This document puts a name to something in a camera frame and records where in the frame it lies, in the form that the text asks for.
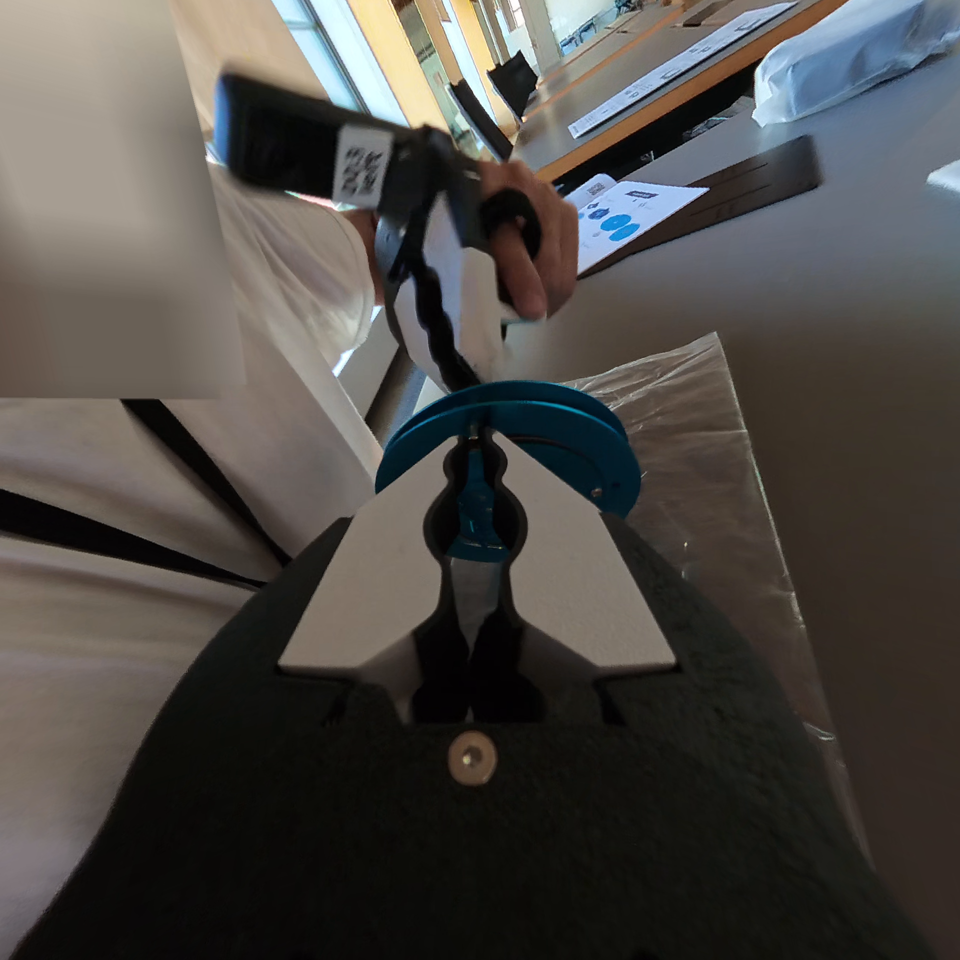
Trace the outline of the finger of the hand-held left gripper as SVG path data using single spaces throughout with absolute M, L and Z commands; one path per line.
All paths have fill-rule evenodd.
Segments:
M 414 366 L 445 394 L 482 383 L 461 287 L 435 271 L 408 272 L 387 294 L 391 332 Z
M 504 378 L 508 348 L 503 320 L 516 315 L 500 301 L 494 258 L 463 246 L 447 198 L 436 198 L 426 222 L 426 266 L 438 277 L 440 302 L 450 320 L 453 346 L 482 383 Z

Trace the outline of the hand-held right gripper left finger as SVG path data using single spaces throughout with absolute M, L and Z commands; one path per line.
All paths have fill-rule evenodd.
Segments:
M 357 511 L 279 657 L 283 674 L 381 687 L 412 719 L 418 635 L 455 615 L 449 553 L 469 459 L 469 441 L 448 438 Z

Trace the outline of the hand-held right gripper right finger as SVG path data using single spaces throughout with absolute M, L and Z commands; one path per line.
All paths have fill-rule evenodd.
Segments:
M 611 532 L 616 516 L 494 429 L 488 485 L 506 549 L 488 617 L 490 722 L 541 722 L 549 695 L 677 666 Z

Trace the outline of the blue metal disc bearing assembly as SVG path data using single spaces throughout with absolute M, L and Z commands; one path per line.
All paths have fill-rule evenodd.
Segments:
M 626 519 L 642 470 L 619 417 L 570 386 L 499 381 L 459 390 L 413 414 L 390 439 L 375 476 L 379 495 L 451 437 L 488 427 L 507 437 L 602 513 Z

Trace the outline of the person's left hand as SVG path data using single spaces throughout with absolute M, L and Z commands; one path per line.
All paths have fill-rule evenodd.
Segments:
M 478 163 L 482 196 L 505 189 L 522 193 L 533 207 L 541 227 L 541 244 L 532 258 L 522 232 L 505 222 L 489 235 L 488 245 L 498 280 L 511 306 L 525 321 L 553 316 L 573 294 L 578 274 L 579 228 L 576 208 L 559 196 L 521 161 Z

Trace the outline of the clear plastic bag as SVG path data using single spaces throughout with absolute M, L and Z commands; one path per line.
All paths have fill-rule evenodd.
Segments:
M 630 527 L 771 667 L 835 796 L 848 801 L 849 773 L 719 335 L 563 384 L 618 416 L 642 472 Z

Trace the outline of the white printed instruction sheet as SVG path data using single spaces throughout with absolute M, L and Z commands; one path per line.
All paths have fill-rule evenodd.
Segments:
M 607 174 L 594 175 L 565 196 L 578 213 L 578 279 L 709 192 L 706 186 L 616 181 Z

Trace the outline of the black office chair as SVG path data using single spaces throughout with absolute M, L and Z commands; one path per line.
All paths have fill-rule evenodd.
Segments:
M 504 101 L 517 125 L 524 120 L 528 103 L 537 89 L 539 76 L 522 50 L 486 71 L 495 92 Z
M 446 89 L 479 143 L 498 162 L 509 161 L 513 144 L 497 122 L 487 114 L 468 82 L 461 79 L 456 83 L 447 84 Z

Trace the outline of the long table with wooden edge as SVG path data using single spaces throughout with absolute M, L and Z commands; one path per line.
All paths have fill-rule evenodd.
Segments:
M 628 18 L 612 35 L 595 38 L 541 82 L 516 139 L 513 157 L 547 182 L 572 176 L 632 138 L 723 85 L 747 87 L 758 63 L 780 43 L 841 9 L 841 1 L 793 2 L 725 51 L 673 78 L 662 88 L 583 135 L 570 126 L 634 81 L 657 70 L 741 14 L 771 2 L 657 2 Z

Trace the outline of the white printed paper strip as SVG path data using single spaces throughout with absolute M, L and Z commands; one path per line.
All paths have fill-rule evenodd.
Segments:
M 575 139 L 584 137 L 611 118 L 628 110 L 655 91 L 667 86 L 796 6 L 797 2 L 783 2 L 741 12 L 705 38 L 671 57 L 643 77 L 634 80 L 605 102 L 569 124 L 567 129 L 570 136 Z

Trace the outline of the black flat metal plate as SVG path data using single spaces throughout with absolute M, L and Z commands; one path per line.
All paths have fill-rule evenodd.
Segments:
M 686 187 L 689 201 L 650 225 L 636 217 L 604 233 L 600 251 L 582 263 L 579 276 L 596 275 L 619 261 L 810 192 L 822 183 L 811 135 L 792 138 Z

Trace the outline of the white plastic wrapped package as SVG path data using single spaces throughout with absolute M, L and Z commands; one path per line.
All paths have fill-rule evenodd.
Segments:
M 787 124 L 838 106 L 951 51 L 957 1 L 849 1 L 757 66 L 753 121 Z

